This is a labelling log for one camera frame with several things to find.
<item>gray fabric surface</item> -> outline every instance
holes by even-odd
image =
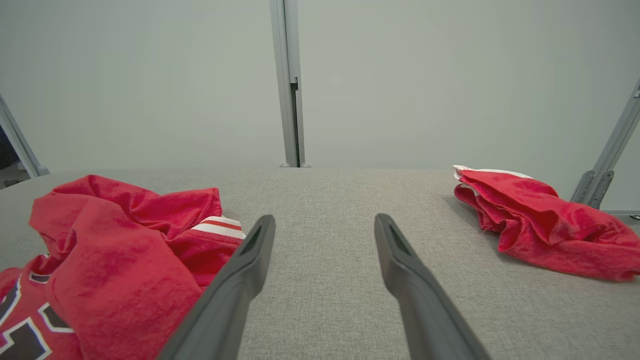
[[[262,293],[241,357],[408,357],[373,238],[391,215],[496,359],[637,358],[640,285],[559,274],[497,252],[474,211],[455,199],[452,171],[274,169],[234,173],[101,171],[159,193],[217,186],[225,216],[248,228],[276,218]],[[83,174],[54,174],[0,191],[0,266],[45,247],[27,221],[33,199]]]

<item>folded red cloth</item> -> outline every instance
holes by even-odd
[[[242,242],[217,188],[86,176],[36,199],[49,255],[0,273],[0,359],[153,359]]]
[[[498,251],[550,270],[632,281],[640,239],[617,218],[558,197],[549,185],[503,170],[455,165],[456,197],[473,206],[480,228],[500,233]]]

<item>red fabric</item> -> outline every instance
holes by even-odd
[[[29,224],[51,254],[0,274],[0,297],[17,280],[21,292],[0,318],[0,352],[30,318],[51,359],[154,358],[242,241],[190,229],[220,215],[217,188],[158,195],[99,176],[37,199]],[[51,331],[46,303],[73,332]]]
[[[568,274],[632,281],[640,274],[640,240],[617,218],[560,199],[540,181],[459,170],[454,193],[477,210],[480,228],[500,233],[498,250]]]

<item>textured gray tablecloth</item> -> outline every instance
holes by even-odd
[[[269,275],[252,302],[241,357],[408,357],[400,312],[384,288],[374,215],[391,215],[496,359],[638,358],[640,284],[536,268],[497,252],[452,171],[208,172],[108,170],[159,193],[217,186],[225,216],[249,227],[276,218]],[[33,199],[84,174],[0,190],[0,267],[45,251],[27,221]]]

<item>white panel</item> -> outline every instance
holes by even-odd
[[[640,210],[640,126],[637,126],[631,135],[613,171],[613,181],[602,199],[600,209],[604,211]]]
[[[299,0],[313,167],[503,168],[568,199],[640,76],[640,1]]]
[[[277,167],[264,0],[3,0],[0,93],[52,172]]]

